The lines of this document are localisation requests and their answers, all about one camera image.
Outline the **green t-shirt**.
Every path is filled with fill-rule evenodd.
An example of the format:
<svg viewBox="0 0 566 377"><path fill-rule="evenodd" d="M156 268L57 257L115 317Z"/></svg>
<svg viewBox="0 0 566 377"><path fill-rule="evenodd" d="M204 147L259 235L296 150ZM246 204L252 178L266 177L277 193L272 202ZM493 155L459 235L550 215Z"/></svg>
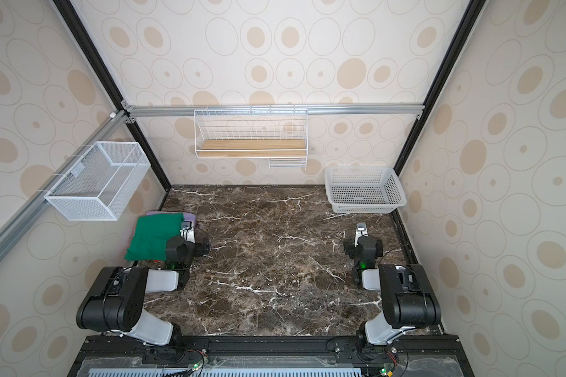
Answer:
<svg viewBox="0 0 566 377"><path fill-rule="evenodd" d="M180 235L183 213L165 213L141 216L135 227L130 246L125 254L127 261L165 261L166 243Z"/></svg>

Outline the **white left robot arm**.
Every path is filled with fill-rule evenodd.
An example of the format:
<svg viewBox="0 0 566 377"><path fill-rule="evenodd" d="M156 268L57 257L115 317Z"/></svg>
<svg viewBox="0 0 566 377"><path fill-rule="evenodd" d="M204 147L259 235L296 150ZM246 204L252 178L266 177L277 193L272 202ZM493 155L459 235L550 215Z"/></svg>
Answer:
<svg viewBox="0 0 566 377"><path fill-rule="evenodd" d="M77 326L128 336L151 346L180 345L180 327L145 310L145 297L183 290L190 280L193 260L208 255L211 246L203 229L186 228L166 242L164 268L103 268L77 310Z"/></svg>

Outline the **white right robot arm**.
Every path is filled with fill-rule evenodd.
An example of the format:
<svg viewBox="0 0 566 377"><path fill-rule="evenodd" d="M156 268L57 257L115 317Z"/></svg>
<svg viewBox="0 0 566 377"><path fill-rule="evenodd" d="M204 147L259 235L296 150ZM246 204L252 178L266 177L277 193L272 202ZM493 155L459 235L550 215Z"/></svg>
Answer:
<svg viewBox="0 0 566 377"><path fill-rule="evenodd" d="M358 348L388 346L410 331L440 324L442 310L422 265L377 265L384 257L383 243L362 223L344 242L344 253L353 261L357 287L380 294L381 311L357 331Z"/></svg>

